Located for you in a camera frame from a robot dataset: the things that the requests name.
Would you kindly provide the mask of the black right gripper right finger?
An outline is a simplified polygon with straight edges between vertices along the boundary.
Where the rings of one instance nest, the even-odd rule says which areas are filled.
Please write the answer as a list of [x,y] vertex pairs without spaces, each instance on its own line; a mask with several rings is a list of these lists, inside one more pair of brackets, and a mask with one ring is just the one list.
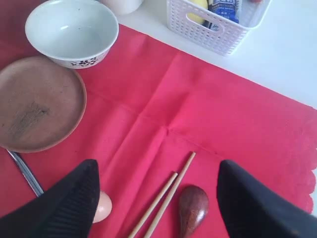
[[315,238],[317,219],[231,160],[219,166],[216,197],[231,238]]

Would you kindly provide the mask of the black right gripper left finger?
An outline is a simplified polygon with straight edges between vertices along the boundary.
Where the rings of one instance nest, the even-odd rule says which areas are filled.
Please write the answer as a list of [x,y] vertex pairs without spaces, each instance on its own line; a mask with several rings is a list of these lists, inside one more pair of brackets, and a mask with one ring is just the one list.
[[2,238],[86,238],[100,197],[98,162],[87,159],[38,198],[0,219]]

